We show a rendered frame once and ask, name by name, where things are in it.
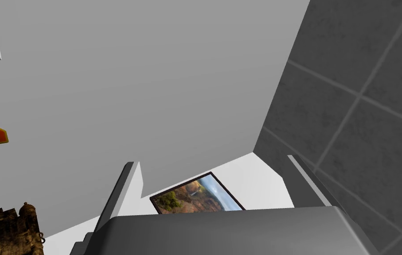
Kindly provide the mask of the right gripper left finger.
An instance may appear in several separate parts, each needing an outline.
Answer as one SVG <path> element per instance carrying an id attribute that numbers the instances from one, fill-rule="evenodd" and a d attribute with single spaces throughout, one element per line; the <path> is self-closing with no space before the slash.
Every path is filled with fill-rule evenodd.
<path id="1" fill-rule="evenodd" d="M 103 208 L 94 232 L 99 231 L 113 217 L 130 215 L 133 209 L 129 207 L 134 202 L 140 202 L 142 190 L 143 177 L 140 163 L 126 163 Z"/>

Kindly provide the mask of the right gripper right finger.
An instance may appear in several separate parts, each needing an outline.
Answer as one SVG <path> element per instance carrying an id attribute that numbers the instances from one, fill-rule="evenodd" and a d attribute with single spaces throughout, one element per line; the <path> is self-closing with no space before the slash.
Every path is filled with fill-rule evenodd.
<path id="1" fill-rule="evenodd" d="M 332 206 L 328 190 L 298 155 L 284 157 L 282 178 L 294 207 Z"/>

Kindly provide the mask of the framed landscape picture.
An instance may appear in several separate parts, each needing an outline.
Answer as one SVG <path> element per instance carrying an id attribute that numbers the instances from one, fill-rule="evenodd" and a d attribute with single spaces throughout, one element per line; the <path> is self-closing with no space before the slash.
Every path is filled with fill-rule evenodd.
<path id="1" fill-rule="evenodd" d="M 213 172 L 168 188 L 149 199 L 159 214 L 245 210 Z"/>

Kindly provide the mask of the brown carved statue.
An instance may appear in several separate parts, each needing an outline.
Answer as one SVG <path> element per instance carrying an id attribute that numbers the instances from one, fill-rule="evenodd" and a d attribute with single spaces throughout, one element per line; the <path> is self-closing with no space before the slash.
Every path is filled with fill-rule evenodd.
<path id="1" fill-rule="evenodd" d="M 33 205 L 25 202 L 19 212 L 0 208 L 0 255 L 44 255 L 44 243 Z"/>

